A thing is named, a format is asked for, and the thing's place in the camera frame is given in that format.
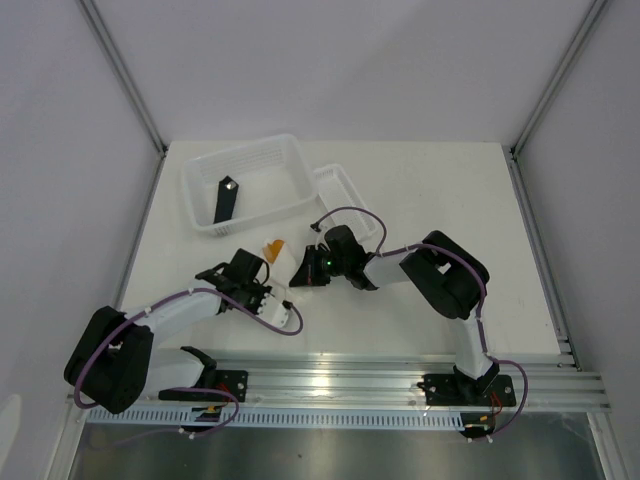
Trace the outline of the orange plastic spoon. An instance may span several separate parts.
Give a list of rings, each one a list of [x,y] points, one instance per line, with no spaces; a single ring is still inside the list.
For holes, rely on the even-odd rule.
[[[268,240],[265,242],[263,248],[262,248],[262,252],[264,255],[265,260],[269,263],[269,264],[274,264],[282,250],[282,248],[284,247],[285,242],[281,239],[276,239],[276,240]]]

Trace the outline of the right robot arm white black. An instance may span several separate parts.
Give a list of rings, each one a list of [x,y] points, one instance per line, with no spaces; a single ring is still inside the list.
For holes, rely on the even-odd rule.
[[[456,340],[453,377],[458,395],[475,404],[491,394],[499,365],[488,354],[482,326],[490,275],[450,237],[436,230],[419,244],[374,253],[364,249],[349,227],[333,227],[324,235],[323,243],[305,248],[289,286],[325,286],[334,277],[344,277],[363,291],[412,283],[438,314],[451,321]]]

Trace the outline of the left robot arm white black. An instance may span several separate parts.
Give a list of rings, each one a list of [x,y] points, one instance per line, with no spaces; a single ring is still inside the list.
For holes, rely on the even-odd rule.
[[[75,405],[122,413],[143,394],[159,345],[205,319],[236,309],[257,320],[271,288],[258,279],[262,258],[239,249],[229,262],[195,275],[183,289],[132,311],[96,310],[67,365]]]

